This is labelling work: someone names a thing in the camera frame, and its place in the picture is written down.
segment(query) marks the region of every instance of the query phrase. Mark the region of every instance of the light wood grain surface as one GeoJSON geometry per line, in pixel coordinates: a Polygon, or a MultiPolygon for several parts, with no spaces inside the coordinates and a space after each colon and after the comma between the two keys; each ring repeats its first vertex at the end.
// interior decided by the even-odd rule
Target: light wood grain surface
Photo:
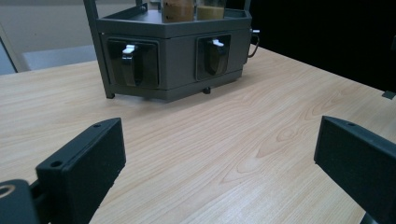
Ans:
{"type": "Polygon", "coordinates": [[[396,142],[382,92],[259,49],[241,78],[172,103],[107,99],[97,62],[0,77],[0,182],[121,117],[127,163],[92,223],[359,223],[314,164],[321,116],[396,142]]]}

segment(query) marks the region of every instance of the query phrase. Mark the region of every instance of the glass cup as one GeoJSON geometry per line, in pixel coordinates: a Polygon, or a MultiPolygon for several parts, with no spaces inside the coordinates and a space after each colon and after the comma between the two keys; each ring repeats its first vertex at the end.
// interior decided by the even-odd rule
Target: glass cup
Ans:
{"type": "Polygon", "coordinates": [[[220,20],[224,18],[226,0],[197,0],[197,20],[220,20]]]}
{"type": "Polygon", "coordinates": [[[193,21],[193,0],[162,0],[163,22],[193,21]]]}

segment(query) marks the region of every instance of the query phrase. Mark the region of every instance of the wooden table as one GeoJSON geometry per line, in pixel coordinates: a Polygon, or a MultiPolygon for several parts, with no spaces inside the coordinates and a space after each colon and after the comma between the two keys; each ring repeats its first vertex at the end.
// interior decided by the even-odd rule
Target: wooden table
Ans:
{"type": "Polygon", "coordinates": [[[121,117],[127,163],[92,223],[359,223],[364,211],[317,165],[323,115],[396,142],[382,91],[265,49],[243,76],[172,103],[107,99],[97,62],[0,77],[0,181],[95,122],[121,117]]]}

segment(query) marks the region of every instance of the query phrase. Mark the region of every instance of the dark background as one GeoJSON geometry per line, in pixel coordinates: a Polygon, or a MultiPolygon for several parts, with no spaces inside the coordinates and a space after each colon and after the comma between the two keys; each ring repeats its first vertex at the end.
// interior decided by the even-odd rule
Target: dark background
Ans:
{"type": "Polygon", "coordinates": [[[396,1],[251,0],[250,14],[261,47],[396,92],[396,1]]]}

